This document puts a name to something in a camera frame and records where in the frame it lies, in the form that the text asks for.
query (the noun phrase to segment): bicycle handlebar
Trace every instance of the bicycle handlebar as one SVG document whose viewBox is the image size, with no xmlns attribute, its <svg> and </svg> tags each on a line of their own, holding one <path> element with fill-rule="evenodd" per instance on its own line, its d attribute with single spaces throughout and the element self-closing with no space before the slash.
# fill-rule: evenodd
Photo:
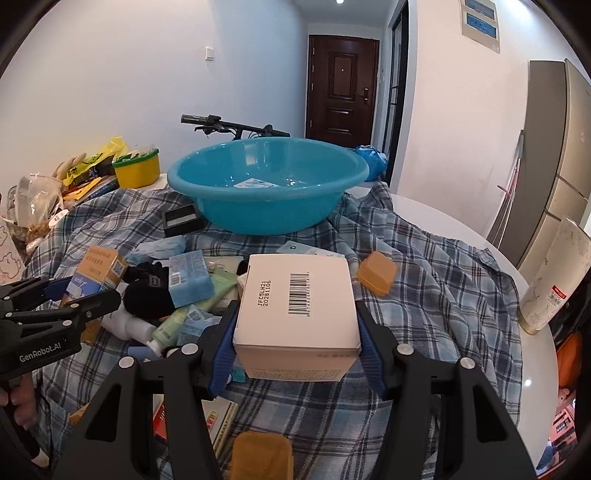
<svg viewBox="0 0 591 480">
<path fill-rule="evenodd" d="M 222 122 L 222 117 L 216 115 L 196 116 L 196 115 L 182 115 L 182 124 L 197 125 L 205 131 L 206 134 L 212 132 L 230 133 L 231 130 L 236 131 L 236 140 L 240 139 L 242 132 L 253 132 L 266 137 L 290 137 L 289 133 L 280 130 L 273 130 L 272 125 L 267 125 L 264 128 L 250 127 L 249 125 L 233 124 L 230 122 Z"/>
</svg>

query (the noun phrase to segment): tan cardboard box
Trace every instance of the tan cardboard box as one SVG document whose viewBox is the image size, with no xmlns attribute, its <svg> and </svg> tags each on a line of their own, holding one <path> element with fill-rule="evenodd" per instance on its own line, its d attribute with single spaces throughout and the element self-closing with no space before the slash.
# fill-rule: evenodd
<svg viewBox="0 0 591 480">
<path fill-rule="evenodd" d="M 102 290 L 117 288 L 127 267 L 128 263 L 117 250 L 93 245 L 78 265 L 66 288 L 61 305 Z M 99 331 L 100 319 L 88 322 L 80 336 L 80 341 L 93 345 Z"/>
</svg>

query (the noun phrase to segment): orange object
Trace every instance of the orange object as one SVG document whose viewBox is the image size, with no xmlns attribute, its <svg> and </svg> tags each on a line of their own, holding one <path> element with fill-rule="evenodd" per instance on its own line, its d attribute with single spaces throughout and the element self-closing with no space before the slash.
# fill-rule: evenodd
<svg viewBox="0 0 591 480">
<path fill-rule="evenodd" d="M 558 387 L 573 389 L 583 367 L 583 336 L 573 333 L 556 352 L 558 360 Z"/>
<path fill-rule="evenodd" d="M 276 433 L 244 432 L 234 440 L 230 480 L 293 480 L 291 443 Z"/>
<path fill-rule="evenodd" d="M 379 297 L 385 297 L 394 285 L 398 267 L 380 252 L 372 252 L 359 267 L 357 279 Z"/>
</svg>

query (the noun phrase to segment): yellow plastic bag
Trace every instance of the yellow plastic bag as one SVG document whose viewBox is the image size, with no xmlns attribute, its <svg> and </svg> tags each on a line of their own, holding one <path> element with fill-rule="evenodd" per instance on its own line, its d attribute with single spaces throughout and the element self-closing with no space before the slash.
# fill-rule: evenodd
<svg viewBox="0 0 591 480">
<path fill-rule="evenodd" d="M 97 163 L 103 161 L 108 157 L 117 157 L 122 155 L 127 150 L 127 144 L 122 137 L 113 137 L 111 141 L 104 145 L 99 152 L 93 157 L 85 159 L 82 163 L 72 167 L 68 170 L 66 178 L 64 179 L 64 185 L 67 187 L 71 185 L 76 177 L 82 175 L 89 168 L 93 167 Z"/>
</svg>

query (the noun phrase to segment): blue plastic basin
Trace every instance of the blue plastic basin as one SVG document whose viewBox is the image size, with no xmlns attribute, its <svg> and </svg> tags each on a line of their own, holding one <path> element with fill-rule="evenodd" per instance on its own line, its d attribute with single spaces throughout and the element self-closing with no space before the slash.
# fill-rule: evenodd
<svg viewBox="0 0 591 480">
<path fill-rule="evenodd" d="M 324 220 L 343 192 L 369 174 L 365 160 L 336 145 L 301 138 L 253 138 L 178 160 L 170 186 L 191 197 L 217 226 L 246 235 L 297 232 Z M 276 187 L 241 189 L 247 179 Z"/>
</svg>

